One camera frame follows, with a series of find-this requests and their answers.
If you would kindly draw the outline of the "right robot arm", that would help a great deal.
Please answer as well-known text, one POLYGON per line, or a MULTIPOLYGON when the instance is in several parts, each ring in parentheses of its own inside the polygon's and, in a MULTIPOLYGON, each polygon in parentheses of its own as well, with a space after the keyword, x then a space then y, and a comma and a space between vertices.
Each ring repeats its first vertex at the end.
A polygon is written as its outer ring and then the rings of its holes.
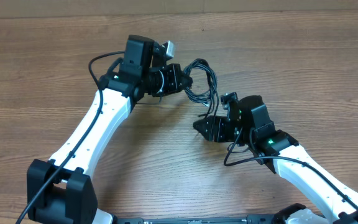
POLYGON ((294 185, 321 212, 295 203, 276 213, 271 223, 358 223, 358 192, 321 167, 290 134, 275 128, 259 95, 221 96, 226 116, 207 116, 193 127, 205 140, 246 145, 251 160, 267 166, 294 185))

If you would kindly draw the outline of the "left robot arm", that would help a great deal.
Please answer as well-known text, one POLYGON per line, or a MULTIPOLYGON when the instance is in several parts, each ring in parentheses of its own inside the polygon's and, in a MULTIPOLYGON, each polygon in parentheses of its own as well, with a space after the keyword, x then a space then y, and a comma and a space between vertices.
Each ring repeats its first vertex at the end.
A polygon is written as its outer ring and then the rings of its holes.
POLYGON ((25 217, 39 223, 116 223, 102 211, 92 178, 108 142, 145 95, 163 98, 192 84, 177 63, 168 63, 175 45, 130 35, 104 75, 95 78, 91 107, 66 143, 49 160, 33 160, 27 170, 25 217))

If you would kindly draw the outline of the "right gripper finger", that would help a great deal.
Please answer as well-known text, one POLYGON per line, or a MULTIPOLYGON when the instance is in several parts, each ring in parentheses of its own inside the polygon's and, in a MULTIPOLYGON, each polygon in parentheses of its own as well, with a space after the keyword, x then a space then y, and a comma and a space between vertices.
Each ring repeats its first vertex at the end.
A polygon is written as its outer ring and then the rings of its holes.
POLYGON ((211 131, 212 117, 199 119, 193 123, 193 128, 199 133, 209 133, 211 131))
POLYGON ((210 130, 198 131, 206 141, 212 141, 212 132, 210 130))

